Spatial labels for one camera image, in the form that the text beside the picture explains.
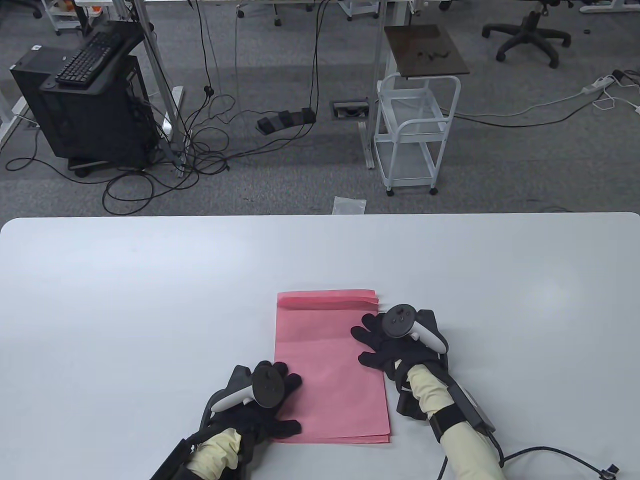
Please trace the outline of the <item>person's left hand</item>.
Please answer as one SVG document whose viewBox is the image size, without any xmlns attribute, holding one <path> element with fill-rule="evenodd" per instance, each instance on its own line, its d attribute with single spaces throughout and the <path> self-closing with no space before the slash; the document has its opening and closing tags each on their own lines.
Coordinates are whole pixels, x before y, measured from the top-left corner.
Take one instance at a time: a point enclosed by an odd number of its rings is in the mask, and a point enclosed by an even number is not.
<svg viewBox="0 0 640 480">
<path fill-rule="evenodd" d="M 227 428 L 234 429 L 241 436 L 242 459 L 249 462 L 253 458 L 256 445 L 264 441 L 288 439 L 301 434 L 301 423 L 297 420 L 279 420 L 277 416 L 290 395 L 301 387 L 302 378 L 298 374 L 291 374 L 284 362 L 272 364 L 263 360 L 251 374 L 246 366 L 236 366 L 227 384 L 228 388 L 238 383 L 241 371 L 249 377 L 258 377 L 259 387 L 275 386 L 274 395 L 278 402 L 263 406 L 254 399 L 247 404 L 240 402 L 220 413 L 213 413 L 212 407 L 215 400 L 223 395 L 221 390 L 217 391 L 206 404 L 199 430 L 207 434 L 220 434 Z"/>
</svg>

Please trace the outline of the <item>person's right hand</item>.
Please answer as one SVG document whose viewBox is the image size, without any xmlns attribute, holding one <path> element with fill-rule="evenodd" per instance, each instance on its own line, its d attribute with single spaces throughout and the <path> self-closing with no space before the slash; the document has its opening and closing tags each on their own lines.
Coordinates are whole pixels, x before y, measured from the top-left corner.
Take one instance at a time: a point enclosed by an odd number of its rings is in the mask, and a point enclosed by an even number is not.
<svg viewBox="0 0 640 480">
<path fill-rule="evenodd" d="M 414 366 L 425 366 L 437 380 L 450 386 L 454 379 L 449 372 L 447 354 L 437 352 L 409 334 L 390 336 L 383 327 L 384 318 L 390 313 L 367 313 L 361 318 L 361 326 L 350 329 L 352 338 L 370 349 L 359 354 L 359 363 L 383 371 L 395 382 L 398 391 L 409 388 L 409 370 Z"/>
</svg>

